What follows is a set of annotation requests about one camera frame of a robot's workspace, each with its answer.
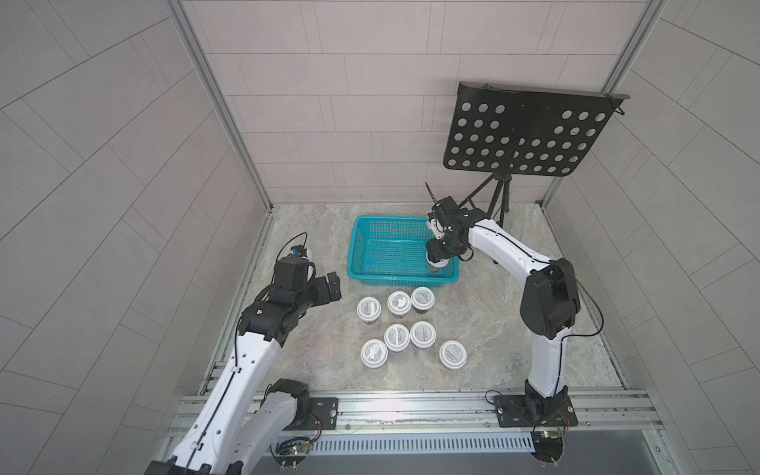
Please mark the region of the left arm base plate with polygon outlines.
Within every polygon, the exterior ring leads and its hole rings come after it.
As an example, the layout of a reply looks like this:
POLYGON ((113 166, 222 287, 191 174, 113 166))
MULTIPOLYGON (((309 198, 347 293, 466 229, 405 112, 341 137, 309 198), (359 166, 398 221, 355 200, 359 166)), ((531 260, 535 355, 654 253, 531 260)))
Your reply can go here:
POLYGON ((340 409, 340 399, 338 398, 312 398, 304 419, 285 427, 284 431, 310 431, 314 433, 319 428, 322 428, 323 431, 332 431, 338 423, 336 421, 338 409, 340 409))

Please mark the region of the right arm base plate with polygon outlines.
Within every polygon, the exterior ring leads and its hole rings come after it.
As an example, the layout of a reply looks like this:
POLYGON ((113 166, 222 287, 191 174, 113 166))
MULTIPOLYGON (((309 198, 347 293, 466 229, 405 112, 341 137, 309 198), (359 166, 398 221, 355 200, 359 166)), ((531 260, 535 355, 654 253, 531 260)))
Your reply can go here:
POLYGON ((560 428, 578 426, 566 391, 544 398, 540 394, 497 395, 491 400, 501 428, 560 428))

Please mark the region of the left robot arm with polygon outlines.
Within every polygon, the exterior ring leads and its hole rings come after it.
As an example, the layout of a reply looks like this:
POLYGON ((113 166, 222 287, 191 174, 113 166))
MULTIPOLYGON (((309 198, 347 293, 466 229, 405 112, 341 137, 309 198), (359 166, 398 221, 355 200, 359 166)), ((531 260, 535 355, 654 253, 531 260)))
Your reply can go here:
POLYGON ((305 383, 278 380, 251 414, 255 391, 307 311, 340 297, 340 277, 318 275, 306 255, 276 261, 271 283, 241 313, 232 356, 201 413, 169 459, 152 461, 146 473, 252 473, 286 428, 310 417, 305 383))

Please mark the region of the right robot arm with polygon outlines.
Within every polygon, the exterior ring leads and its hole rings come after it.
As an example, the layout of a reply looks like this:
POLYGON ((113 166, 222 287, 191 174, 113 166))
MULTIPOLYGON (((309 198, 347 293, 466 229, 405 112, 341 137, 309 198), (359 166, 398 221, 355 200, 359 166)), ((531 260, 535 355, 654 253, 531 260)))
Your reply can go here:
POLYGON ((427 261, 437 265, 477 249, 524 285, 520 316, 532 333, 532 363, 524 395, 532 417, 538 419, 561 405, 567 395, 565 343, 580 311, 574 270, 564 258, 552 260, 530 249, 497 222, 474 222, 473 216, 466 212, 461 219, 443 222, 430 213, 427 227, 433 238, 426 244, 427 261))

